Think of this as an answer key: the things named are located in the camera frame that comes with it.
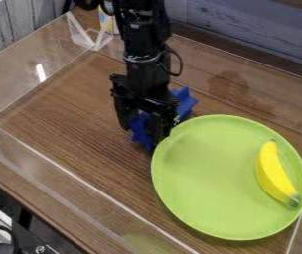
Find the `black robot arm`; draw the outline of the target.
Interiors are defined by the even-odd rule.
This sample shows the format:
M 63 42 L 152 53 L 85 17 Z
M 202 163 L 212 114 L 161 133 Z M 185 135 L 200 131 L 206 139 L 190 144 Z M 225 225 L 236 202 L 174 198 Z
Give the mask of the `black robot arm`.
M 158 145 L 176 124 L 178 100 L 169 84 L 182 74 L 172 70 L 177 51 L 168 44 L 172 21 L 165 0 L 75 0 L 75 5 L 102 9 L 117 19 L 127 67 L 127 74 L 110 76 L 117 116 L 122 128 L 130 130 L 140 114 L 148 113 L 146 138 Z

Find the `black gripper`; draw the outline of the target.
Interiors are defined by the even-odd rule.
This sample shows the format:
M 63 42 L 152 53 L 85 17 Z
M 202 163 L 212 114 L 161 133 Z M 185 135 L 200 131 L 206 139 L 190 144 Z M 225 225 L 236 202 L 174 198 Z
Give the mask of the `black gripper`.
M 130 122 L 141 109 L 150 111 L 148 134 L 157 146 L 170 135 L 174 126 L 177 99 L 172 95 L 172 60 L 126 60 L 127 74 L 114 73 L 111 95 L 121 127 Z

